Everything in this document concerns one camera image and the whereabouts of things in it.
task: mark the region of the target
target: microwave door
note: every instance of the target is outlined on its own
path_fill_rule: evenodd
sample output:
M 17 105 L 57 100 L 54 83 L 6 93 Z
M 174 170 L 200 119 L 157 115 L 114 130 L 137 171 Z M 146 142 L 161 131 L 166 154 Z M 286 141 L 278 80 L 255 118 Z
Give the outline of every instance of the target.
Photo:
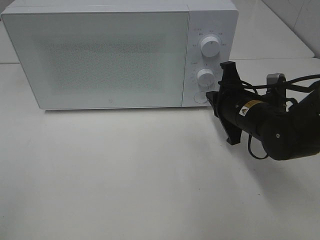
M 181 107 L 187 11 L 2 16 L 41 109 Z

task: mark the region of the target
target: timer knob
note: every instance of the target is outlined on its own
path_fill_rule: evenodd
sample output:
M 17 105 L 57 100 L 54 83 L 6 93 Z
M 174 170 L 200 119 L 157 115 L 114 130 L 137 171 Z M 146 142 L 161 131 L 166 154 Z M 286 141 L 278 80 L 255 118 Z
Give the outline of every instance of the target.
M 220 52 L 220 44 L 218 36 L 206 36 L 200 43 L 201 52 L 207 58 L 212 58 Z
M 198 84 L 202 87 L 209 87 L 211 84 L 214 83 L 214 73 L 211 69 L 204 68 L 198 71 L 196 74 L 196 80 Z

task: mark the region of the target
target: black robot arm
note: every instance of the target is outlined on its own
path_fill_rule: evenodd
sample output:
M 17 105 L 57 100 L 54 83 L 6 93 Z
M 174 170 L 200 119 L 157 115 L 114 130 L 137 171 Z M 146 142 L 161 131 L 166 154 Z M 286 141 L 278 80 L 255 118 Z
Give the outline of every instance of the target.
M 229 144 L 240 143 L 241 133 L 245 131 L 249 141 L 251 137 L 260 140 L 267 156 L 275 160 L 320 152 L 320 81 L 310 87 L 293 85 L 320 75 L 286 81 L 282 73 L 276 73 L 268 75 L 267 85 L 252 86 L 241 81 L 234 62 L 221 63 L 221 67 L 220 90 L 207 92 L 206 97 L 222 123 Z M 256 89 L 263 88 L 267 89 L 266 94 L 259 95 Z M 286 97 L 286 89 L 311 93 L 298 103 Z M 288 111 L 286 102 L 292 102 Z M 263 159 L 252 154 L 250 143 L 248 149 L 253 157 Z

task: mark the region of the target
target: black cable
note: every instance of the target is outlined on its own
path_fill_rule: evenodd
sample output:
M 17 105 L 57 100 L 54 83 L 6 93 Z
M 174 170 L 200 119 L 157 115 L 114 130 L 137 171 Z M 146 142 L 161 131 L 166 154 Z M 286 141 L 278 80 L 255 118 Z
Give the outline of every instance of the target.
M 242 80 L 241 80 L 241 83 L 242 83 L 242 84 L 245 84 L 245 85 L 247 85 L 247 86 L 253 87 L 252 84 L 250 84 L 250 83 L 248 83 L 248 82 L 246 82 L 246 81 L 242 81 Z M 258 91 L 257 91 L 256 88 L 252 88 L 252 89 L 253 89 L 253 91 L 254 91 L 255 94 L 258 94 Z
M 265 155 L 265 157 L 258 157 L 256 155 L 253 154 L 253 152 L 251 151 L 251 140 L 252 140 L 252 135 L 249 134 L 249 138 L 248 138 L 248 152 L 250 153 L 250 155 L 252 157 L 254 157 L 255 159 L 259 159 L 259 160 L 263 160 L 266 159 L 267 157 L 269 157 L 269 155 Z
M 298 82 L 302 82 L 302 81 L 306 81 L 306 80 L 311 80 L 311 79 L 320 79 L 320 74 L 316 74 L 316 75 L 309 75 L 309 76 L 302 76 L 302 77 L 298 77 L 295 79 L 292 79 L 290 81 L 285 81 L 285 82 L 277 82 L 275 84 L 267 84 L 267 85 L 247 85 L 247 86 L 243 86 L 243 85 L 236 85 L 236 84 L 230 84 L 230 83 L 224 83 L 219 81 L 218 83 L 224 87 L 227 88 L 233 88 L 233 89 L 268 89 L 268 88 L 276 88 L 276 87 L 283 87 L 283 86 L 288 86 L 288 85 L 292 85 L 294 83 L 298 83 Z M 311 86 L 317 85 L 315 83 L 320 83 L 320 81 L 316 81 L 314 82 Z
M 291 102 L 292 105 L 298 104 L 298 101 L 294 97 L 284 97 L 284 96 L 282 96 L 282 94 L 280 94 L 280 92 L 277 90 L 277 88 L 275 88 L 274 90 L 275 90 L 276 94 L 278 94 L 280 97 L 285 99 L 285 102 Z

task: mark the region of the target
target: table surface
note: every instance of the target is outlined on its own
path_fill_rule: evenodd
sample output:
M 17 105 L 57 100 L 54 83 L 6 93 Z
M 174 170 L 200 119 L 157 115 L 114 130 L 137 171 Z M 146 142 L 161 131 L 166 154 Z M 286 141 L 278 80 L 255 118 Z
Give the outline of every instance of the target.
M 236 64 L 252 84 L 320 74 L 314 58 Z M 319 239 L 319 155 L 253 159 L 209 107 L 43 111 L 1 64 L 0 115 L 1 240 Z
M 261 0 L 233 1 L 239 10 L 239 19 L 230 59 L 314 57 L 314 53 Z M 0 22 L 0 63 L 18 62 Z

